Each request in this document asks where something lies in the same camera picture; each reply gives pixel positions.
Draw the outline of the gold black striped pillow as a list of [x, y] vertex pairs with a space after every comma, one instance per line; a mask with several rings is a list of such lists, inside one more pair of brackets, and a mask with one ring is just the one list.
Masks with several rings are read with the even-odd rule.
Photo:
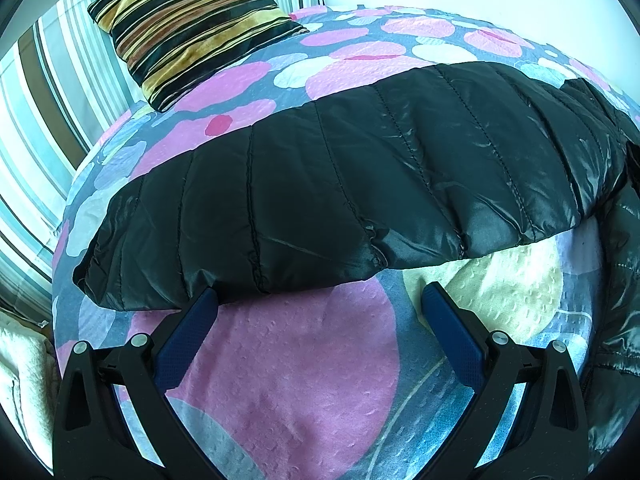
[[241, 58], [307, 30], [274, 0], [96, 0], [88, 13], [158, 112]]

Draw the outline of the black puffer jacket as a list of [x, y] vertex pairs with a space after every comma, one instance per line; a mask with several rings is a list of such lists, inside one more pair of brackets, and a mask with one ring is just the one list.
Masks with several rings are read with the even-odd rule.
[[639, 130], [588, 81], [438, 64], [281, 110], [125, 185], [73, 280], [104, 308], [170, 309], [206, 287], [238, 300], [481, 257], [591, 217], [596, 466], [639, 405]]

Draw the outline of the striped headboard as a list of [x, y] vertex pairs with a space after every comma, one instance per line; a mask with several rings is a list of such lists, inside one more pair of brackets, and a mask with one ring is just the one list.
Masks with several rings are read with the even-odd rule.
[[79, 166], [142, 100], [90, 2], [1, 0], [1, 304], [37, 322]]

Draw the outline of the white blanket beside bed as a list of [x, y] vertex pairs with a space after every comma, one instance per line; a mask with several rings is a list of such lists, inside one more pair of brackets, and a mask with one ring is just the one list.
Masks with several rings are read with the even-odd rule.
[[53, 474], [53, 423], [60, 374], [49, 339], [1, 313], [1, 407], [38, 462]]

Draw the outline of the polka dot bed sheet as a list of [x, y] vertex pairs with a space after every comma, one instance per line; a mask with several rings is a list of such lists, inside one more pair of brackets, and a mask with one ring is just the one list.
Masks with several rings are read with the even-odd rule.
[[[77, 341], [117, 347], [181, 307], [119, 311], [95, 304], [73, 274], [125, 185], [218, 136], [281, 110], [438, 64], [511, 66], [553, 87], [582, 79], [639, 130], [639, 107], [552, 47], [435, 10], [384, 6], [297, 11], [303, 34], [255, 51], [163, 113], [140, 104], [97, 146], [70, 188], [54, 254], [58, 362]], [[539, 242], [434, 266], [238, 300], [218, 292], [216, 320], [171, 407], [230, 479], [409, 479], [472, 400], [419, 311], [439, 282], [488, 330], [518, 344], [566, 345], [586, 374], [605, 303], [596, 218]]]

